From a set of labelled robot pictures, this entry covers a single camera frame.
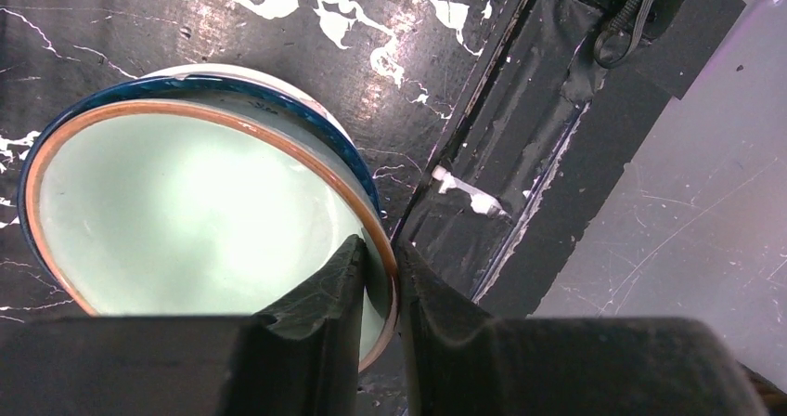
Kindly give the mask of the blue floral bowl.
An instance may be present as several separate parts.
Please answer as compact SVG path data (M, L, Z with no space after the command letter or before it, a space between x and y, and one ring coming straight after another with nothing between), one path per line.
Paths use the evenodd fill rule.
M175 76L150 76L134 81L124 82L97 91L69 106L50 122L32 144L19 174L17 195L17 214L22 235L32 252L37 264L46 271L51 268L46 264L42 251L36 246L32 236L32 220L28 217L28 206L25 203L27 181L31 175L32 162L43 150L43 146L55 131L77 115L96 109L100 106L139 99L161 98L164 94L175 94L186 91L204 93L233 93L250 97L255 101L268 101L293 113L301 122L316 129L318 136L333 150L340 160L355 175L362 186L363 195L370 200L375 216L381 216L379 192L372 179L368 165L360 155L355 143L345 132L340 123L328 112L319 112L316 107L309 106L291 94L279 89L266 87L262 84L242 81L235 77L209 75L205 72L188 74L179 79Z

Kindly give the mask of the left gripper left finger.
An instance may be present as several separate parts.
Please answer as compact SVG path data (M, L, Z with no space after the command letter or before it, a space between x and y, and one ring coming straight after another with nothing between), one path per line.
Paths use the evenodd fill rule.
M249 317L65 318L1 328L5 415L350 415L368 249Z

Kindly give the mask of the green celadon bowl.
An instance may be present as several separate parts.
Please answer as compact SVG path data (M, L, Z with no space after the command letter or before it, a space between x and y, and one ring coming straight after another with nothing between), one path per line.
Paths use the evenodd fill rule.
M365 369L393 336L397 267L372 191L341 157L351 147L280 109L113 102L35 140L19 221L42 266L101 317L250 315L358 237Z

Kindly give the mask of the cream white round bowl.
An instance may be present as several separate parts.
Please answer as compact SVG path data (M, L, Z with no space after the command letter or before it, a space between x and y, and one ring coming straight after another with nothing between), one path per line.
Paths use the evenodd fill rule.
M162 70L154 71L145 75L147 77L154 76L171 76L182 80L189 75L212 75L222 76L231 79L237 79L244 82L261 85L279 92L280 94L288 95L297 99L305 106L310 107L319 115L324 117L330 124L332 124L350 143L354 144L349 134L338 122L338 120L317 100L305 93L300 88L295 87L273 75L267 74L262 71L257 71L250 68L241 67L233 64L224 63L191 63L185 65L173 66Z

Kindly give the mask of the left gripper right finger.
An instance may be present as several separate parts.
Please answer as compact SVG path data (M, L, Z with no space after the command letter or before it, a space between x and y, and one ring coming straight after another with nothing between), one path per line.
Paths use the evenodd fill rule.
M686 318L497 318L396 248L413 415L763 415L708 326Z

